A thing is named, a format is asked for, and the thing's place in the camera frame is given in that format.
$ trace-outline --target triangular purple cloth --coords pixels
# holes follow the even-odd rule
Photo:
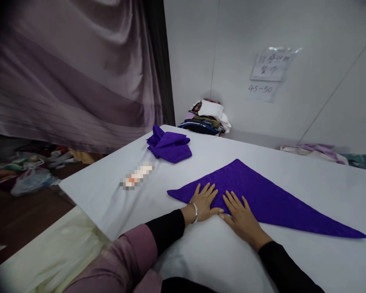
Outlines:
[[[187,145],[190,139],[180,133],[164,132],[158,125],[153,126],[153,135],[147,139],[150,150],[157,159],[177,163],[192,156]]]
[[[233,191],[240,200],[244,195],[259,222],[330,236],[366,238],[365,234],[319,213],[240,160],[167,193],[189,203],[198,183],[204,187],[208,182],[215,183],[218,189],[211,207],[223,208],[228,214],[230,212],[222,199],[225,190]]]

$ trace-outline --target paper sign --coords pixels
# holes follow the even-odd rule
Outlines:
[[[248,100],[272,103],[280,82],[252,81],[248,83]]]
[[[260,50],[250,79],[284,81],[285,72],[299,50],[273,47]]]

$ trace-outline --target curtain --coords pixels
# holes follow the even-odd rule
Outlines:
[[[148,19],[150,40],[152,42],[157,79],[159,81],[163,105],[163,123],[175,126],[164,0],[144,0],[144,10]]]
[[[163,122],[142,1],[20,1],[0,31],[0,134],[108,154]]]

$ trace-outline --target bangle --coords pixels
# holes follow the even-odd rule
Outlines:
[[[194,205],[194,208],[195,208],[195,220],[194,222],[192,222],[191,224],[195,224],[197,221],[198,221],[198,207],[196,206],[195,203],[193,203],[192,201],[190,201],[190,203],[192,203]]]

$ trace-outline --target white table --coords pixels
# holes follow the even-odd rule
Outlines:
[[[137,139],[60,183],[111,240],[184,206],[167,195],[238,158],[319,212],[366,234],[366,171],[163,125],[186,134],[192,157],[156,160]],[[121,178],[143,161],[155,171],[141,188],[121,190]],[[325,292],[366,292],[366,239],[352,240],[261,224]],[[189,226],[155,265],[162,277],[181,276],[217,292],[274,292],[260,260],[218,217]]]

